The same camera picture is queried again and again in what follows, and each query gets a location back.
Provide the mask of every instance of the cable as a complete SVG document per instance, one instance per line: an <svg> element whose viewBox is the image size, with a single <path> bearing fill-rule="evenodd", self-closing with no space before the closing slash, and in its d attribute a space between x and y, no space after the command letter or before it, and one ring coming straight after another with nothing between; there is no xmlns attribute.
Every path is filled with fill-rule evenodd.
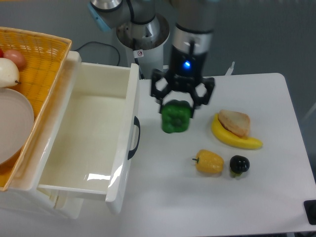
<svg viewBox="0 0 316 237"><path fill-rule="evenodd" d="M115 49L116 52L118 53L118 63L116 64L116 66L119 65L119 62L120 62L119 50L117 48L115 48L113 45L110 45L108 43L101 43L101 42L97 42L97 41L89 41L89 42L85 43L84 45L80 46L79 48L75 49L74 51L78 52L80 49L82 49L83 47L85 47L86 45L91 44L91 43L96 43L96 44L100 44L100 45L104 45L104 46L109 46L109 47Z"/></svg>
<svg viewBox="0 0 316 237"><path fill-rule="evenodd" d="M133 39L133 45L132 45L132 50L133 50L133 51L136 50L135 45L136 45L136 39ZM138 65L140 78L141 78L141 79L145 79L144 74L143 74L143 71L142 71L142 69L140 68L140 65L139 65L139 62L138 62L138 58L135 58L135 57L134 57L134 60L135 60L135 63Z"/></svg>
<svg viewBox="0 0 316 237"><path fill-rule="evenodd" d="M138 68L139 68L140 78L141 79L145 79L143 71L142 71L142 69L139 66L138 58L134 58L134 59L135 59L135 63L138 65Z"/></svg>

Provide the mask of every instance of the wicker basket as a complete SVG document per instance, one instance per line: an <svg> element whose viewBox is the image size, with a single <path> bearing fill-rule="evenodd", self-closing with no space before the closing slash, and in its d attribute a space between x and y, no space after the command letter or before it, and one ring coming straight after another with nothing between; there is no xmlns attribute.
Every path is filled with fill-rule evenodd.
<svg viewBox="0 0 316 237"><path fill-rule="evenodd" d="M27 65L20 70L20 82L11 87L30 101L35 116L32 132L25 145L9 161L0 165L0 191L7 190L18 170L30 141L40 126L51 91L66 60L72 41L42 33L0 27L0 48L19 50Z"/></svg>

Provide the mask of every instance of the bread slice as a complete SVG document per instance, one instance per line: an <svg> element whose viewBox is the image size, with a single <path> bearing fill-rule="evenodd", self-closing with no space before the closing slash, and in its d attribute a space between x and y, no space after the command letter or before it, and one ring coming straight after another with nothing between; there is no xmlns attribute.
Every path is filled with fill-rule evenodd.
<svg viewBox="0 0 316 237"><path fill-rule="evenodd" d="M240 112L221 110L218 120L222 126L238 137L246 137L250 132L250 118Z"/></svg>

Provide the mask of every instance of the drawer handle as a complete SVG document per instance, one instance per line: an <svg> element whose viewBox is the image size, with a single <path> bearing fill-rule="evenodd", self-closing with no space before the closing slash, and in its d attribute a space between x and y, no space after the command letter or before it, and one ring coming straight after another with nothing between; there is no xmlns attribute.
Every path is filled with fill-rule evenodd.
<svg viewBox="0 0 316 237"><path fill-rule="evenodd" d="M138 145L139 145L139 139L140 139L140 123L139 123L139 120L138 120L138 118L137 118L136 116L134 117L134 125L138 127L138 131L139 131L139 133L138 133L138 139L137 139L137 144L136 144L136 147L135 147L133 150L131 150L131 151L128 152L127 159L131 159L131 158L135 155L135 153L136 153L136 151L137 151L137 149L138 149Z"/></svg>

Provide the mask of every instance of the white cylinder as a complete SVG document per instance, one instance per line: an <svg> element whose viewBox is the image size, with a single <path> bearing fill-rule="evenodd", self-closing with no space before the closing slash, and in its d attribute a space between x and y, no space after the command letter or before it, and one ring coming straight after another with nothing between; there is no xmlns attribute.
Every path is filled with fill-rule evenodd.
<svg viewBox="0 0 316 237"><path fill-rule="evenodd" d="M158 47L143 50L143 56L138 57L139 67L144 74L145 79L151 79L153 69L163 70L163 46L167 42L167 39ZM127 65L130 67L131 63L135 63L135 58L133 55L133 50L125 45L123 45L127 57Z"/></svg>

